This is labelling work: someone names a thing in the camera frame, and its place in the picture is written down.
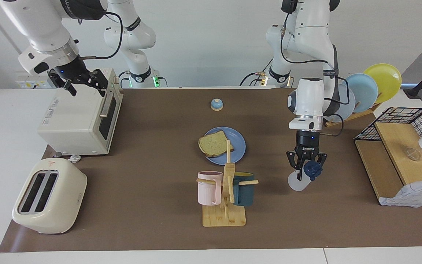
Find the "plate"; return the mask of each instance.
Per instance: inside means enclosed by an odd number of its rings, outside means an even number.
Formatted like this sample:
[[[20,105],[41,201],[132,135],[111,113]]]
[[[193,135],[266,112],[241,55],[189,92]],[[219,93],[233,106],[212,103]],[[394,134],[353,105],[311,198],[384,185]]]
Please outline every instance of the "plate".
[[[401,86],[401,74],[392,65],[379,63],[372,65],[364,71],[365,74],[372,77],[377,83],[379,94],[382,93],[375,103],[382,103],[394,97]]]
[[[227,139],[231,141],[231,144],[234,147],[234,151],[231,151],[231,162],[232,163],[238,162],[239,160],[241,160],[241,158],[245,154],[245,149],[246,149],[246,144],[245,144],[245,140],[243,139],[243,136],[237,130],[230,127],[226,127],[226,126],[215,127],[209,130],[208,132],[206,132],[206,134],[204,135],[206,136],[212,133],[216,133],[219,130],[224,131],[224,134],[226,135]],[[227,162],[226,153],[217,157],[206,157],[206,158],[209,161],[213,162],[214,164],[221,165],[221,166],[226,165],[226,162]]]
[[[338,90],[340,92],[340,102],[347,102],[348,97],[346,95],[346,85],[344,84],[338,84]],[[349,104],[340,104],[340,109],[336,111],[337,114],[339,114],[343,120],[346,120],[351,114],[353,114],[353,110],[356,106],[356,97],[355,94],[351,89],[349,89]],[[331,122],[341,122],[340,118],[336,115],[331,115],[329,117],[323,117],[328,121]]]
[[[367,74],[356,73],[346,78],[349,88],[356,97],[356,104],[359,104],[353,112],[360,113],[371,108],[377,100],[377,83]]]

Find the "mug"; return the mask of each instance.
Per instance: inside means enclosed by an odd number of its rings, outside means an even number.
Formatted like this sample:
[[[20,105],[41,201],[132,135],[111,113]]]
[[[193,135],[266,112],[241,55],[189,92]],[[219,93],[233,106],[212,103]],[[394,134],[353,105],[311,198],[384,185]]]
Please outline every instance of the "mug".
[[[250,172],[236,172],[232,182],[234,190],[234,205],[251,206],[253,204],[254,185],[239,185],[239,182],[254,180],[255,175]]]
[[[209,206],[221,204],[222,172],[198,172],[198,178],[216,182],[216,185],[198,182],[198,203]]]

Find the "teal mug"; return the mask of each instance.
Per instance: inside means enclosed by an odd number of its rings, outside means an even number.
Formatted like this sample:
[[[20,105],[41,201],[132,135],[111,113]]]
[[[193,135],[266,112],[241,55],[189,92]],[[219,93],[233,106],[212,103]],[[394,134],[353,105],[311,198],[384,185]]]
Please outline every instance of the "teal mug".
[[[234,191],[234,205],[251,206],[253,204],[254,184],[239,185],[239,182],[254,180],[255,175],[250,172],[236,172],[232,182]]]

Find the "green light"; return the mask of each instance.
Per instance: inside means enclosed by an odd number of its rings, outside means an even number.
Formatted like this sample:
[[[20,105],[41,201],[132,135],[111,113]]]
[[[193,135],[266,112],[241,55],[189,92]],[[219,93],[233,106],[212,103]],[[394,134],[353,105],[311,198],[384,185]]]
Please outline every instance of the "green light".
[[[155,87],[159,87],[160,86],[160,81],[159,81],[159,79],[157,78],[157,77],[152,77],[152,79],[154,80],[154,86]]]

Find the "yellow plate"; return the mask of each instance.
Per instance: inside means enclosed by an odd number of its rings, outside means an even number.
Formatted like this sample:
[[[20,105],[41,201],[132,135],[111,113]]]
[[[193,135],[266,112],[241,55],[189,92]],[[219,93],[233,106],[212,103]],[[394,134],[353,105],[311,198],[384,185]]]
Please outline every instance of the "yellow plate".
[[[392,65],[380,63],[372,65],[364,71],[377,83],[380,95],[375,103],[382,103],[394,97],[401,86],[401,73]]]

